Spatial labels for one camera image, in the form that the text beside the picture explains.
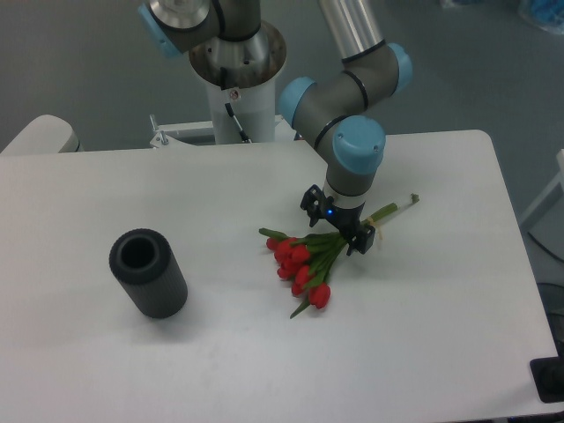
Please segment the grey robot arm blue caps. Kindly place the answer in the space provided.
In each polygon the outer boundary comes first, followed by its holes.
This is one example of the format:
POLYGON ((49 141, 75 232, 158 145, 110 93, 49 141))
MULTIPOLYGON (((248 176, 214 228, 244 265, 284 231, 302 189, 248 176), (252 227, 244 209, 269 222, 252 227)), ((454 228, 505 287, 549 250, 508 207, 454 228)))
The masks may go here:
POLYGON ((265 21, 257 1, 145 1, 138 12, 166 56, 186 56, 205 84, 211 127, 219 145, 271 142, 275 118, 289 126, 327 166, 323 186, 306 191, 301 208, 325 220, 350 251, 365 253, 375 228, 360 215, 381 165, 382 126, 367 117, 377 102, 404 89, 412 61, 387 42, 367 1, 322 1, 342 70, 320 84, 296 78, 281 93, 275 81, 286 63, 286 43, 265 21))

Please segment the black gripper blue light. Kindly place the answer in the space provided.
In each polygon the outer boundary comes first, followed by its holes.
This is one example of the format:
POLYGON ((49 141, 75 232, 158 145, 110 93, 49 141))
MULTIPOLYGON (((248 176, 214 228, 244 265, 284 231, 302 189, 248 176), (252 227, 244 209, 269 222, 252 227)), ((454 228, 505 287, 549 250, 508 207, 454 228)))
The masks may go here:
POLYGON ((354 251, 365 255, 373 246, 375 228, 372 225, 361 225, 360 215, 365 203, 354 207, 338 205, 332 196, 325 196, 317 185, 312 185, 301 199, 300 208, 308 215, 310 227, 314 227, 320 219, 328 221, 348 241, 346 255, 354 251))

